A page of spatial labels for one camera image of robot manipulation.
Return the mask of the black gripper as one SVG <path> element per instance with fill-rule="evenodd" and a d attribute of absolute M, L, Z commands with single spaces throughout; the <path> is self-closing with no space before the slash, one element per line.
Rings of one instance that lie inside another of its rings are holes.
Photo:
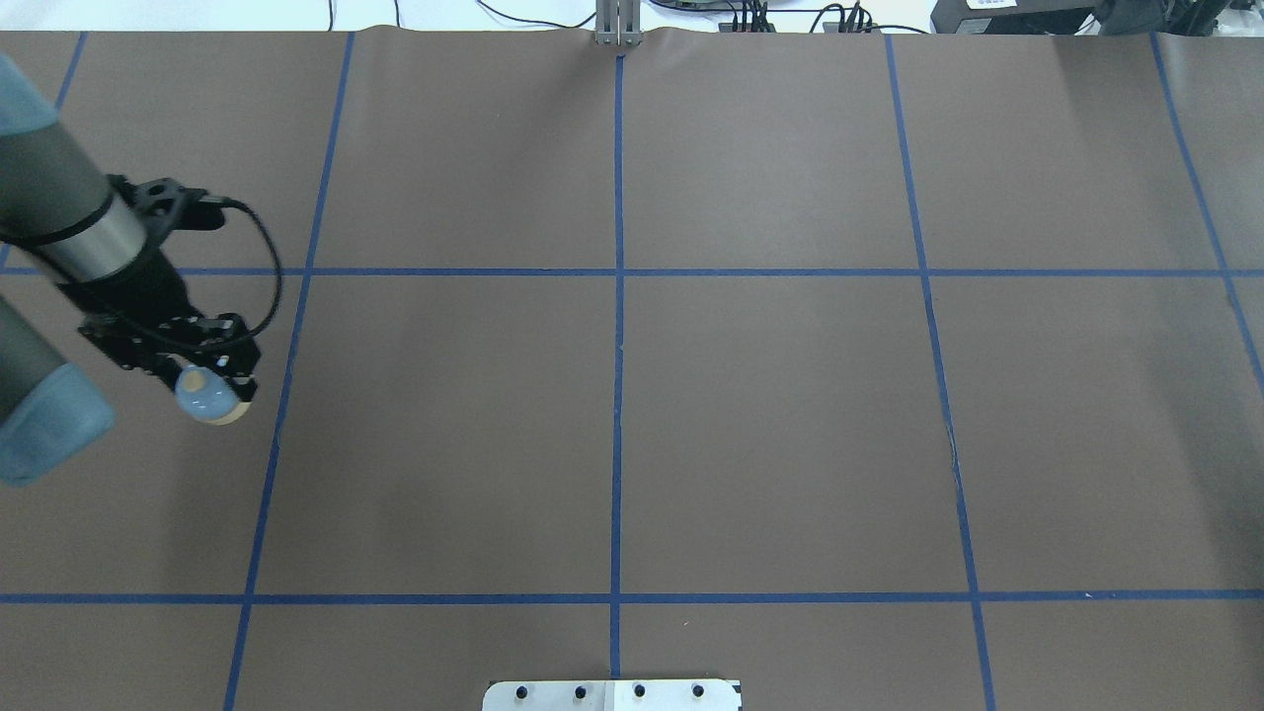
<path fill-rule="evenodd" d="M 207 367 L 241 402 L 257 396 L 262 352 L 257 342 L 246 342 L 244 320 L 195 307 L 185 280 L 159 249 L 144 248 L 116 275 L 99 280 L 57 269 L 57 288 L 83 312 L 81 337 L 123 369 L 174 388 L 185 366 Z"/>

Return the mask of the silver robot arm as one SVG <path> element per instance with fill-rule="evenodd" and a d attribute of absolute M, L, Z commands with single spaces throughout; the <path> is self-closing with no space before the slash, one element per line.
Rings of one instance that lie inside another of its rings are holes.
<path fill-rule="evenodd" d="M 257 397 L 257 339 L 281 306 L 281 257 L 253 207 L 173 178 L 104 175 L 54 104 L 5 54 L 1 72 L 3 244 L 82 314 L 78 333 L 121 369 L 139 369 L 196 423 L 236 423 Z M 243 213 L 265 243 L 270 306 L 258 326 L 204 314 L 164 256 L 176 232 L 224 228 Z M 32 485 L 99 442 L 118 414 L 92 380 L 11 304 L 3 304 L 1 476 Z"/>

